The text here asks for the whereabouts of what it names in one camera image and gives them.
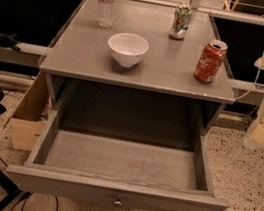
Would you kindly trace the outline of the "metal drawer knob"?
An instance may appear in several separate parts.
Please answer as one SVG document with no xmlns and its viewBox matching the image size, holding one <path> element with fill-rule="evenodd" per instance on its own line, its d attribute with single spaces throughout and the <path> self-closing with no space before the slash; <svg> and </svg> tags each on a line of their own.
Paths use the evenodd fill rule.
<svg viewBox="0 0 264 211">
<path fill-rule="evenodd" d="M 123 203 L 121 200 L 122 200 L 122 197 L 117 195 L 115 201 L 113 202 L 113 206 L 122 207 Z"/>
</svg>

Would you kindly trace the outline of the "red cola can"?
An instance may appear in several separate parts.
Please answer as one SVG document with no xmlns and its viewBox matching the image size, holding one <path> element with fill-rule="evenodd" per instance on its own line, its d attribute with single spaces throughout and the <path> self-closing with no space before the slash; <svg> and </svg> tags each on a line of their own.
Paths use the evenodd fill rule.
<svg viewBox="0 0 264 211">
<path fill-rule="evenodd" d="M 206 44 L 197 62 L 194 77 L 203 84 L 211 83 L 225 59 L 227 48 L 225 42 L 218 39 Z"/>
</svg>

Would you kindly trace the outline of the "cardboard box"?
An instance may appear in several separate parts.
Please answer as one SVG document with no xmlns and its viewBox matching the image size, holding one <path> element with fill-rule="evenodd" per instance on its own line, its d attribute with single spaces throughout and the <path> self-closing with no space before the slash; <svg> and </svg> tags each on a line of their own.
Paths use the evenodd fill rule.
<svg viewBox="0 0 264 211">
<path fill-rule="evenodd" d="M 40 72 L 10 118 L 13 149 L 31 151 L 45 127 L 49 107 L 46 76 Z"/>
</svg>

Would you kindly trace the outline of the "white bowl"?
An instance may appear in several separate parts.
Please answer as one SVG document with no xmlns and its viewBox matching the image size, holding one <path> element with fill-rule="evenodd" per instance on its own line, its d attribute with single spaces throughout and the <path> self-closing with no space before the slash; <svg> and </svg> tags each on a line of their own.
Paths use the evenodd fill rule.
<svg viewBox="0 0 264 211">
<path fill-rule="evenodd" d="M 144 37 L 127 32 L 114 34 L 109 38 L 108 45 L 113 59 L 124 68 L 140 63 L 150 47 Z"/>
</svg>

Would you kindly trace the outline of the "grey open top drawer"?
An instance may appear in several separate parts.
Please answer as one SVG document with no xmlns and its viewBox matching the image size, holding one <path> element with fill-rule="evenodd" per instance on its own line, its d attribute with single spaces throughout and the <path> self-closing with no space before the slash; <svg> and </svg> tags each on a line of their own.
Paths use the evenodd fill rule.
<svg viewBox="0 0 264 211">
<path fill-rule="evenodd" d="M 21 190 L 146 211 L 224 211 L 202 138 L 118 136 L 51 113 L 27 161 L 7 168 Z"/>
</svg>

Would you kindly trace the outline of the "white and green soda can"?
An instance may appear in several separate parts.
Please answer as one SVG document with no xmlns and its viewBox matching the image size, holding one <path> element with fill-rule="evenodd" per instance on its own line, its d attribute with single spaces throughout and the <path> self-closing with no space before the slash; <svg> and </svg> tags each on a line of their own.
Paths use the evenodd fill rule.
<svg viewBox="0 0 264 211">
<path fill-rule="evenodd" d="M 192 7 L 187 4 L 179 4 L 175 8 L 174 20 L 172 21 L 170 37 L 173 39 L 184 39 L 192 16 Z"/>
</svg>

